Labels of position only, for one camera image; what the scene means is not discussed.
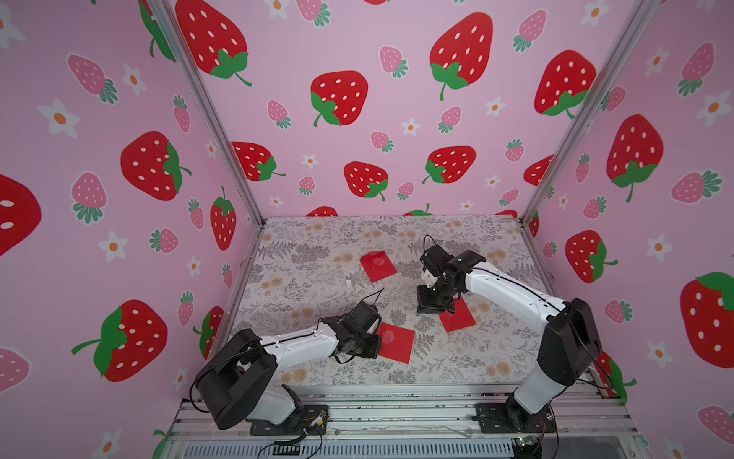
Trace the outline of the red envelope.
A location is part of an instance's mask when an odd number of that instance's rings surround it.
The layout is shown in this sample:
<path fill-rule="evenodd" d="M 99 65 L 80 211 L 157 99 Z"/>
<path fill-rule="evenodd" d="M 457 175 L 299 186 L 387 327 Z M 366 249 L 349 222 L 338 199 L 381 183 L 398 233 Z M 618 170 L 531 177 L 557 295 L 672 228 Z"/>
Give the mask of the red envelope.
<path fill-rule="evenodd" d="M 454 301 L 454 312 L 446 311 L 439 315 L 445 332 L 451 333 L 472 327 L 477 324 L 463 298 Z"/>
<path fill-rule="evenodd" d="M 378 355 L 388 360 L 408 365 L 413 352 L 416 332 L 403 327 L 382 323 L 378 329 L 382 338 Z"/>
<path fill-rule="evenodd" d="M 361 258 L 361 266 L 372 283 L 395 275 L 398 270 L 384 251 L 369 252 Z"/>

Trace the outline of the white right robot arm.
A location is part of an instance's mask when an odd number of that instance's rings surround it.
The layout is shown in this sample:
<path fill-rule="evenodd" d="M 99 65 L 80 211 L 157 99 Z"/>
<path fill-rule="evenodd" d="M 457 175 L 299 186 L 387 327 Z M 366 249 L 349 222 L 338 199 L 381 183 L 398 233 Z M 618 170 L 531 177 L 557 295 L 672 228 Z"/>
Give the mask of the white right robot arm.
<path fill-rule="evenodd" d="M 501 307 L 539 336 L 535 367 L 508 398 L 509 415 L 537 415 L 598 360 L 602 343 L 593 311 L 582 299 L 545 294 L 503 273 L 477 252 L 453 256 L 433 244 L 420 262 L 420 314 L 452 314 L 455 302 L 472 294 Z"/>

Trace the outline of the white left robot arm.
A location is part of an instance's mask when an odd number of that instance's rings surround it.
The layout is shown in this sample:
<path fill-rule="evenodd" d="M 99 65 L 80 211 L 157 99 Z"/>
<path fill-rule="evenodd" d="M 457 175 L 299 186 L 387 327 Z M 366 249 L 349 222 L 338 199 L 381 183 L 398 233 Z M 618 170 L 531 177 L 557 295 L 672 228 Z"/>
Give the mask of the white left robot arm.
<path fill-rule="evenodd" d="M 218 430 L 247 422 L 254 436 L 295 434 L 323 410 L 306 409 L 288 384 L 272 386 L 275 373 L 312 360 L 376 359 L 380 325 L 376 306 L 361 300 L 343 315 L 289 334 L 260 337 L 245 329 L 208 359 L 193 386 Z"/>

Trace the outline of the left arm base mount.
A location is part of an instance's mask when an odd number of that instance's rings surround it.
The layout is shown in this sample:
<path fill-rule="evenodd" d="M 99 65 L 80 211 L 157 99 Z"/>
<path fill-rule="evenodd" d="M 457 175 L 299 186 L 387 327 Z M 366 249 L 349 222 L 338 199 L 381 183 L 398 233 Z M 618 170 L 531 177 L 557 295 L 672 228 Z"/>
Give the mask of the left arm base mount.
<path fill-rule="evenodd" d="M 307 404 L 286 384 L 266 390 L 246 421 L 252 436 L 317 435 L 326 432 L 328 405 Z"/>

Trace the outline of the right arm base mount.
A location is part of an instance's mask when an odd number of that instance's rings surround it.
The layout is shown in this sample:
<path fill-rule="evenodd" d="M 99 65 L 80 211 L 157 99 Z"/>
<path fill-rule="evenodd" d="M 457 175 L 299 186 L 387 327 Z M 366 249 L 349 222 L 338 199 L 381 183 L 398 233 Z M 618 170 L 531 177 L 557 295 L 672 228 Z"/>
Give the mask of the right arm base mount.
<path fill-rule="evenodd" d="M 473 420 L 484 434 L 544 434 L 556 433 L 557 424 L 546 404 L 537 413 L 529 413 L 512 395 L 503 403 L 479 403 Z"/>

